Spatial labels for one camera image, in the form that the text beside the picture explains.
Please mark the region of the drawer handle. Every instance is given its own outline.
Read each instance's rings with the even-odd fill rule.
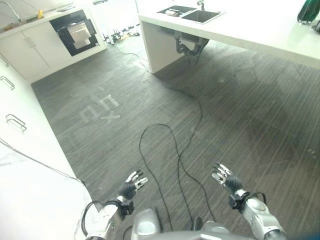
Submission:
[[[11,90],[15,89],[15,85],[5,76],[0,76],[0,81],[6,81],[10,85]]]
[[[21,119],[19,119],[18,117],[16,117],[13,114],[8,114],[5,116],[6,118],[6,122],[15,122],[16,124],[20,125],[20,128],[22,129],[22,132],[24,132],[25,130],[27,130],[26,127],[26,123],[24,121],[22,121]]]
[[[9,62],[3,56],[1,59],[5,62],[5,66],[8,68],[10,66]]]
[[[30,38],[30,37],[28,37],[28,39],[29,39],[29,41],[30,41],[31,45],[33,45],[34,47],[36,47],[35,43],[31,40],[31,38]]]
[[[28,44],[29,48],[31,48],[31,49],[33,48],[31,45],[31,42],[29,42],[28,39],[25,38],[24,41],[26,42],[26,44]]]

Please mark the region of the stainless steel sink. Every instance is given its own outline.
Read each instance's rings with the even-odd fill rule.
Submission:
[[[211,12],[211,11],[201,11],[196,10],[185,16],[182,19],[187,19],[196,23],[206,24],[207,22],[221,16],[223,12]]]
[[[174,6],[171,6],[171,7],[168,7],[166,9],[163,9],[161,11],[158,11],[157,13],[158,14],[165,14],[166,11],[172,11],[172,12],[175,12],[176,13],[176,16],[177,17],[181,17],[183,16],[184,14],[190,12],[190,11],[193,11],[195,10],[196,8],[194,7],[188,7],[188,6],[177,6],[177,5],[174,5]]]

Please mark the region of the faucet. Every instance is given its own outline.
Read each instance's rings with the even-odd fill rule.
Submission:
[[[198,0],[196,4],[201,5],[201,11],[205,10],[205,0]]]
[[[5,2],[5,1],[0,1],[0,4],[7,4],[9,6],[9,8],[12,10],[12,12],[14,13],[15,17],[18,19],[19,23],[22,22],[18,13],[16,13],[16,11],[12,8],[12,6],[9,3]]]

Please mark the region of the white countertop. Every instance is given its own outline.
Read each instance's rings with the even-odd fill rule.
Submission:
[[[311,29],[318,19],[311,25],[297,22],[304,0],[230,2],[223,15],[206,24],[155,12],[141,13],[139,19],[320,69],[320,34]],[[218,12],[224,9],[207,6],[205,10]]]
[[[52,10],[52,11],[48,11],[48,12],[44,12],[42,19],[39,19],[39,20],[36,20],[36,21],[32,21],[30,23],[27,23],[27,24],[24,24],[24,25],[21,25],[21,26],[17,26],[17,27],[15,27],[13,29],[10,29],[10,30],[7,30],[7,31],[4,31],[4,32],[0,33],[0,39],[1,38],[5,38],[7,36],[10,36],[12,34],[21,32],[21,31],[26,30],[28,28],[34,27],[36,25],[48,22],[48,21],[50,21],[52,19],[56,19],[56,18],[62,17],[64,15],[68,15],[70,13],[74,13],[76,11],[83,10],[84,8],[88,8],[88,6],[87,5],[77,5],[74,8],[71,8],[71,9],[69,9],[67,11],[63,11],[63,12],[58,12],[57,9]]]

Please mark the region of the yellow object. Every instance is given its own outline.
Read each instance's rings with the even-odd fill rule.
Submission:
[[[42,19],[44,17],[44,13],[42,12],[42,10],[38,10],[38,20]]]

